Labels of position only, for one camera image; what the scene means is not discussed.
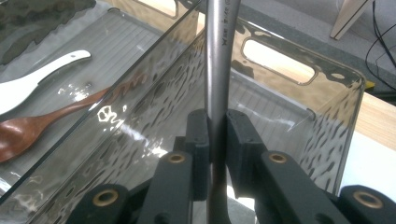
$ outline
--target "white spoon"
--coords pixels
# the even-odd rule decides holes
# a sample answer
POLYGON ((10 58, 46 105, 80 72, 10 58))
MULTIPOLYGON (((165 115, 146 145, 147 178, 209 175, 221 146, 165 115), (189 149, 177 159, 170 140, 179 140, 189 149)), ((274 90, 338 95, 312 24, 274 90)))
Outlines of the white spoon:
POLYGON ((65 65, 89 57, 91 57, 91 54, 87 50, 77 50, 62 56, 25 77, 0 83, 0 115, 20 105, 35 90, 43 78, 65 65))

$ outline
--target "brown spoon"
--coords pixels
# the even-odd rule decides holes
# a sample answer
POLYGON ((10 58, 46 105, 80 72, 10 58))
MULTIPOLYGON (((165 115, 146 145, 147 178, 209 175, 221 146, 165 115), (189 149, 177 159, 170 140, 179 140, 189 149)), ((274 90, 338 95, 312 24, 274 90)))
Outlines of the brown spoon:
POLYGON ((43 131, 58 119, 93 105, 108 89, 46 115, 9 119, 0 123, 0 162, 7 161, 28 149, 43 131))

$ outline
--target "wire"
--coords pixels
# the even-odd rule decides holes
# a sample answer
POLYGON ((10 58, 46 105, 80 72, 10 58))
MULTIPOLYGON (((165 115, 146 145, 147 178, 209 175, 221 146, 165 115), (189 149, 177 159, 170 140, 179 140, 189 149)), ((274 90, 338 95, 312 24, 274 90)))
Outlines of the wire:
POLYGON ((378 29, 378 25, 376 23, 376 19, 375 19, 375 1, 373 2, 373 24, 374 24, 374 29, 375 29, 375 36, 376 36, 376 41, 373 43, 373 45, 369 48, 369 50, 367 51, 366 54, 366 58, 365 58, 365 63, 366 63, 366 67, 369 70, 369 72, 376 78, 378 78, 378 80, 380 80, 382 83, 384 83, 386 86, 388 86, 389 88, 391 88, 392 90, 396 91, 395 87, 392 87, 391 85, 388 84, 388 82, 386 80, 384 80, 382 77, 379 76, 378 72, 377 75, 370 69, 369 64, 367 63, 367 58, 369 56, 369 53, 371 51, 371 49, 374 47, 374 45, 376 44, 376 42, 380 42, 381 46, 385 49, 385 52, 387 53, 387 55, 389 56, 390 60, 392 61, 393 65, 396 67, 396 62, 394 61, 391 53, 389 52, 389 49, 387 47, 387 45, 385 44, 384 39, 382 38, 388 31, 390 31, 393 27, 396 26, 396 24, 390 26, 388 28, 388 30, 386 30, 383 34, 380 34, 379 29, 378 29))

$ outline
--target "metal pole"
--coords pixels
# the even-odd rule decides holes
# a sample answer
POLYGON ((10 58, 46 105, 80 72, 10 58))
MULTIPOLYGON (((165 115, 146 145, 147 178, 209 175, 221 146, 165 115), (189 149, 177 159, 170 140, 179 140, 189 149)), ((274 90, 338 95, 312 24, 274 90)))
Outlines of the metal pole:
POLYGON ((208 0, 205 18, 205 110, 208 115, 212 186, 207 200, 208 223, 230 223, 225 166, 226 111, 233 36, 240 0, 208 0))

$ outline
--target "gray floor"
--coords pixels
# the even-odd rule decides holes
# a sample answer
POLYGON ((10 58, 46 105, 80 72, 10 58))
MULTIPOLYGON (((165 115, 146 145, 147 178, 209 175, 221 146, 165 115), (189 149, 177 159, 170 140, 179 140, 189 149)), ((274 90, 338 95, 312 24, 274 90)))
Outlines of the gray floor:
MULTIPOLYGON (((241 17, 249 18, 297 44, 356 68, 375 83, 375 91, 390 90, 369 73, 364 62, 376 40, 372 5, 340 40, 335 40, 330 38, 330 32, 343 0, 242 0, 242 4, 241 17)), ((376 2, 375 16, 381 33, 396 23, 395 12, 396 1, 376 2)), ((383 38, 393 57, 396 57, 396 28, 383 38)), ((376 43, 368 55, 369 65, 377 73, 378 64, 378 74, 396 87, 396 68, 384 53, 384 49, 376 43)))

